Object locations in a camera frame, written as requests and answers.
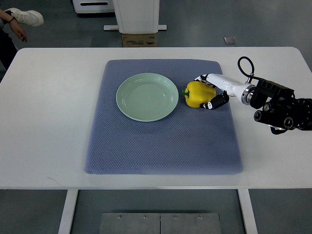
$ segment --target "gray textured mat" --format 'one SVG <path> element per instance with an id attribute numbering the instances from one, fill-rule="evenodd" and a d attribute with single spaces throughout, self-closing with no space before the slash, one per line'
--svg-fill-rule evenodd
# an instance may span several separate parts
<path id="1" fill-rule="evenodd" d="M 138 122 L 117 107 L 116 92 L 139 73 L 168 77 L 179 90 L 172 113 Z M 196 59 L 111 60 L 99 91 L 85 171 L 90 174 L 223 175 L 242 171 L 230 105 L 190 108 L 182 90 L 202 74 L 221 74 L 217 62 Z"/>

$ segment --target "black pants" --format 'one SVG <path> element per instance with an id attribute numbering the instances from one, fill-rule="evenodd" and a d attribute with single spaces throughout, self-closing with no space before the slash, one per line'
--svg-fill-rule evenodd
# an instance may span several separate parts
<path id="1" fill-rule="evenodd" d="M 12 39 L 7 33 L 0 29 L 0 60 L 6 70 L 8 70 L 16 53 L 17 50 Z"/>

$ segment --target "white sneaker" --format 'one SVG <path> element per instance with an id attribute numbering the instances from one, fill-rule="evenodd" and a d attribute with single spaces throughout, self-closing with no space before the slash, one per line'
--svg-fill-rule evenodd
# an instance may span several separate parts
<path id="1" fill-rule="evenodd" d="M 12 12 L 11 16 L 13 16 L 17 22 L 31 25 L 34 27 L 43 25 L 43 17 L 37 11 L 21 11 L 17 8 L 10 8 L 5 10 L 5 12 Z"/>

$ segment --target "cardboard box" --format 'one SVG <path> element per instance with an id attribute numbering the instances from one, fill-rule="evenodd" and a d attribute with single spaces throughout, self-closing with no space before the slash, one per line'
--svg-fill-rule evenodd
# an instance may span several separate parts
<path id="1" fill-rule="evenodd" d="M 122 47 L 156 47 L 156 33 L 121 34 Z"/>

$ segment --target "person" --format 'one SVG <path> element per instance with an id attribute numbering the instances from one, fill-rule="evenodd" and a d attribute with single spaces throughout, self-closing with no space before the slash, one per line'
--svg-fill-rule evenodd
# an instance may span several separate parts
<path id="1" fill-rule="evenodd" d="M 17 8 L 10 8 L 5 11 L 0 9 L 0 60 L 7 70 L 17 53 L 17 49 L 9 37 L 9 34 L 4 32 L 3 27 L 9 24 L 12 32 L 24 42 L 27 42 L 27 35 L 20 24 L 31 26 L 43 25 L 43 17 L 37 11 L 21 11 Z"/>

